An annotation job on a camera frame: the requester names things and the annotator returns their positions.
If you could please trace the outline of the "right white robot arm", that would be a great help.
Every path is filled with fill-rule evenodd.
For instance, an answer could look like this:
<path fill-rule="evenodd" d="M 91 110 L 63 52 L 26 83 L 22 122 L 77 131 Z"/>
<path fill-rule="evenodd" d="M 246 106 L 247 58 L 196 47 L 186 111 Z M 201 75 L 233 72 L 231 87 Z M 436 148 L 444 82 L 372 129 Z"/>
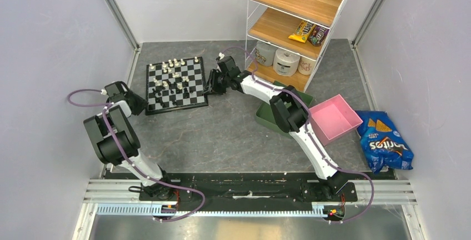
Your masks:
<path fill-rule="evenodd" d="M 309 108 L 293 86 L 276 86 L 249 71 L 241 71 L 231 56 L 220 54 L 217 67 L 210 71 L 204 91 L 224 94 L 228 88 L 260 99 L 270 105 L 278 128 L 289 134 L 301 147 L 313 165 L 321 184 L 320 192 L 329 201 L 343 193 L 348 179 L 327 154 L 310 125 Z"/>

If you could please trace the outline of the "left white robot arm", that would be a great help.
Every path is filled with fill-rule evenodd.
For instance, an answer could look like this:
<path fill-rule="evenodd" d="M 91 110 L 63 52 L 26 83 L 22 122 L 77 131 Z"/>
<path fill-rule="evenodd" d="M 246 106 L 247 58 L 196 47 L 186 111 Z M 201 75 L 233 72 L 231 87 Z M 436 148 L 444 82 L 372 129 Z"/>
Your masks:
<path fill-rule="evenodd" d="M 122 81 L 106 85 L 102 92 L 108 96 L 104 112 L 83 121 L 98 159 L 135 175 L 141 184 L 131 186 L 129 191 L 139 193 L 141 200 L 170 199 L 175 192 L 173 183 L 159 165 L 140 153 L 140 141 L 128 120 L 139 115 L 148 102 Z"/>

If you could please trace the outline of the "black white chessboard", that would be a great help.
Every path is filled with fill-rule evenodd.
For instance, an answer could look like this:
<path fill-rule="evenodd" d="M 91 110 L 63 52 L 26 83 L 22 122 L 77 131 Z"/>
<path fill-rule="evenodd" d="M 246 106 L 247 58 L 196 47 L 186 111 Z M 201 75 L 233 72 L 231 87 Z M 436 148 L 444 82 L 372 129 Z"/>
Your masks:
<path fill-rule="evenodd" d="M 204 94 L 206 78 L 204 60 L 201 56 L 170 59 L 148 64 L 146 68 L 147 116 L 206 107 Z"/>

